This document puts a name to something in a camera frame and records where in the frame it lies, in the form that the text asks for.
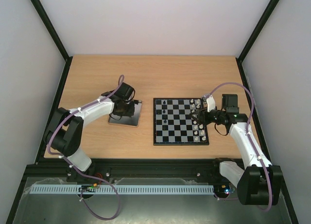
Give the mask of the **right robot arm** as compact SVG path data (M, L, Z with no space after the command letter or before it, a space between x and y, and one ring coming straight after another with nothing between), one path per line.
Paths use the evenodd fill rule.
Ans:
M228 179L237 189L238 200L243 205L275 206L279 200L283 174L280 166L273 165L257 143L248 116L239 112L236 94L222 95L222 108L217 109L212 95L201 98L204 107L191 113L200 126L213 123L223 125L242 157L244 168L236 162L222 159L213 167L212 176L217 181Z

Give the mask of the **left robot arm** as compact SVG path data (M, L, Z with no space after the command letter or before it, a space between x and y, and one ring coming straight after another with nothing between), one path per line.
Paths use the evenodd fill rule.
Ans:
M82 172L92 161L80 147L83 128L105 115L131 117L135 112L135 89L122 82L115 90L105 92L96 100L78 108L57 109L44 133L47 150L57 150L61 158Z

